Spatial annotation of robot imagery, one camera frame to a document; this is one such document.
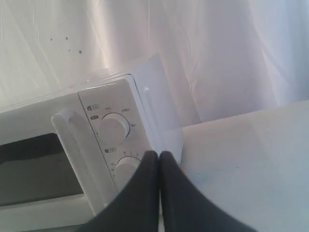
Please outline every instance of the power knob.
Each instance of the power knob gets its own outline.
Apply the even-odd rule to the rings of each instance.
[[[99,138],[109,146],[116,146],[129,135],[130,125],[128,120],[120,114],[106,115],[98,127]]]
[[[129,182],[132,175],[135,173],[140,160],[135,157],[123,157],[119,160],[115,169],[115,184],[120,191]]]

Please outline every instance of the white backdrop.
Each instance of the white backdrop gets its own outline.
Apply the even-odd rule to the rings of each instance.
[[[307,0],[0,0],[0,107],[159,52],[183,125],[309,99]]]

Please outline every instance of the microwave window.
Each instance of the microwave window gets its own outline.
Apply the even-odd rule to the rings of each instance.
[[[81,193],[56,134],[0,145],[0,206]]]

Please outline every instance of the white microwave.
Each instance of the white microwave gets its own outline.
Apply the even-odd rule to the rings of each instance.
[[[146,150],[180,162],[182,131],[158,55],[0,110],[0,231],[83,224]]]

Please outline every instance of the white table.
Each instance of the white table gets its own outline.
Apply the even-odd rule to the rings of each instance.
[[[309,101],[186,127],[182,169],[259,232],[309,231]]]

